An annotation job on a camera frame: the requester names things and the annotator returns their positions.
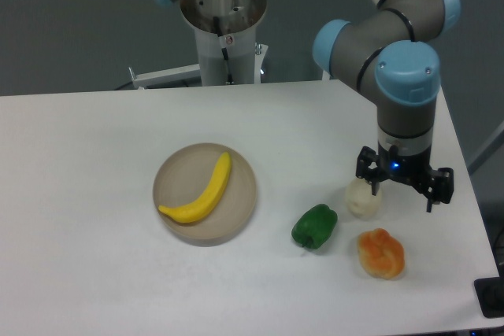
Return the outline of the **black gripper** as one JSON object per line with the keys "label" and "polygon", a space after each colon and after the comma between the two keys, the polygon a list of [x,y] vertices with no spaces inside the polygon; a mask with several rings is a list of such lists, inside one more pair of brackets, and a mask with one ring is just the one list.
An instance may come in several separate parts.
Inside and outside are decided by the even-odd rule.
{"label": "black gripper", "polygon": [[428,147],[421,153],[402,156],[398,153],[390,155],[380,146],[377,155],[373,149],[363,146],[358,154],[355,175],[371,186],[372,196],[378,194],[380,183],[386,180],[412,186],[427,198],[426,212],[431,212],[433,205],[449,204],[454,193],[454,170],[431,168],[431,149]]}

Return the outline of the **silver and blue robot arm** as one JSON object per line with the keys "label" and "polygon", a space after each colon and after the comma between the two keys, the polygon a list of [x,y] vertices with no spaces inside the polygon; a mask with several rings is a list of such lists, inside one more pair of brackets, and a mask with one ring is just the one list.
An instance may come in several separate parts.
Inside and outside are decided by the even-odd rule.
{"label": "silver and blue robot arm", "polygon": [[[155,0],[179,3],[197,37],[203,84],[252,83],[255,29],[267,0]],[[356,175],[374,190],[385,180],[411,186],[430,205],[450,202],[451,168],[432,168],[430,153],[440,62],[430,41],[460,17],[460,0],[373,0],[360,24],[333,20],[317,33],[312,55],[332,78],[377,108],[378,147],[361,150]]]}

